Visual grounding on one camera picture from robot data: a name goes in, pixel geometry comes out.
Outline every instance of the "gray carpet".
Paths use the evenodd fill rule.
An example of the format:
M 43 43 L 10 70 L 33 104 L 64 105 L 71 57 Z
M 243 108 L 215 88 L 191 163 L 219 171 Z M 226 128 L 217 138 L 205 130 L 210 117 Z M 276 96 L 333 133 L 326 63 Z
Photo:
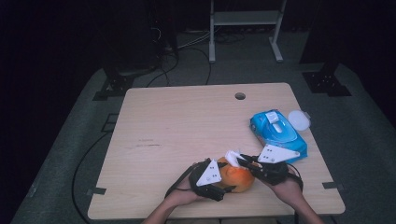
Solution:
M 302 110 L 311 116 L 311 131 L 346 205 L 345 213 L 334 219 L 338 223 L 396 223 L 394 128 L 364 90 L 357 75 L 343 65 L 337 68 L 335 75 L 352 96 L 329 97 L 309 90 L 302 72 L 318 71 L 321 64 L 299 64 L 308 33 L 280 34 L 278 44 L 283 63 L 276 63 L 268 36 L 245 35 L 244 40 L 230 45 L 217 44 L 217 61 L 211 65 L 208 85 L 289 83 Z M 196 37 L 179 35 L 177 41 L 182 45 Z M 206 53 L 208 50 L 207 43 L 193 47 Z M 205 85 L 209 64 L 205 55 L 196 49 L 183 49 L 177 67 L 168 73 L 169 81 L 162 76 L 150 87 Z M 164 57 L 163 69 L 171 68 L 175 62 L 173 57 Z M 138 77 L 134 88 L 146 87 L 161 72 L 157 70 Z M 103 70 L 92 74 L 12 223 L 84 223 L 73 204 L 72 183 L 75 180 L 76 205 L 87 218 L 91 189 L 95 187 L 111 138 L 111 133 L 104 135 L 104 124 L 109 114 L 119 113 L 123 100 L 122 97 L 92 100 L 105 79 Z M 105 130 L 113 126 L 110 122 Z M 323 216 L 323 219 L 333 223 L 330 217 Z M 292 217 L 278 220 L 293 223 Z M 89 221 L 139 223 L 139 220 Z

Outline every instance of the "person's hand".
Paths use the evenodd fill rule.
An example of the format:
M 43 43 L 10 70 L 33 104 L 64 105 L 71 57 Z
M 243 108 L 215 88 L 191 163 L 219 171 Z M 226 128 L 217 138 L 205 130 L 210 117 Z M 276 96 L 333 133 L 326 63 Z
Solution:
M 175 206 L 193 203 L 197 200 L 203 199 L 204 197 L 198 196 L 191 189 L 189 176 L 187 175 L 166 198 L 170 203 Z
M 295 174 L 294 171 L 290 168 L 289 173 Z M 300 186 L 295 180 L 291 178 L 287 178 L 284 182 L 281 182 L 274 186 L 264 181 L 262 181 L 262 183 L 268 186 L 275 193 L 278 199 L 290 206 L 294 206 L 300 201 L 305 201 Z

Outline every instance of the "table top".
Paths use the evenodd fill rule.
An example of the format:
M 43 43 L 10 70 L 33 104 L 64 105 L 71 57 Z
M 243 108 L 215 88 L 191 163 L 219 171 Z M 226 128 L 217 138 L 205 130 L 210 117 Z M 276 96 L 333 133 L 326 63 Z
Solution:
M 246 98 L 238 100 L 235 95 Z M 300 109 L 289 84 L 128 90 L 96 185 L 106 193 L 93 194 L 88 216 L 145 218 L 194 162 L 216 160 L 228 150 L 259 155 L 262 145 L 249 129 L 249 119 L 270 109 L 285 116 Z M 332 177 L 311 131 L 300 135 L 308 144 L 308 157 L 293 165 L 303 178 L 305 198 L 320 215 L 343 213 L 338 190 L 322 186 Z M 180 206 L 170 218 L 271 217 L 293 212 L 256 180 L 248 191 L 226 194 L 220 202 L 204 199 Z

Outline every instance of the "wet wipes package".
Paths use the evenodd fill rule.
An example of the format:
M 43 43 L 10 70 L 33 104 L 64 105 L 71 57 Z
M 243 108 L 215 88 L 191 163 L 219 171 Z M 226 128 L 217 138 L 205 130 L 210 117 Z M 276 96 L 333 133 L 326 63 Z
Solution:
M 309 122 L 309 119 L 305 116 L 297 117 L 299 119 L 305 118 Z M 254 115 L 250 119 L 250 129 L 264 147 L 270 145 L 298 152 L 296 153 L 297 157 L 286 160 L 288 163 L 307 157 L 306 142 L 296 132 L 290 122 L 276 109 Z

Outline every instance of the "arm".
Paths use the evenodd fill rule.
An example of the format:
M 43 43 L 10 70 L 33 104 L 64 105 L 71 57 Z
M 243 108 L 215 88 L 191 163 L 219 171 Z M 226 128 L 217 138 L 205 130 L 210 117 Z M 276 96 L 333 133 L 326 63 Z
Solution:
M 288 178 L 275 186 L 265 182 L 262 183 L 268 186 L 282 202 L 290 205 L 307 224 L 324 224 L 306 201 L 299 185 L 294 180 Z
M 189 204 L 203 198 L 196 195 L 191 190 L 189 176 L 184 178 L 177 188 L 178 189 L 175 189 L 165 199 L 163 199 L 157 208 L 155 208 L 154 211 L 143 221 L 143 224 L 163 224 L 178 206 Z

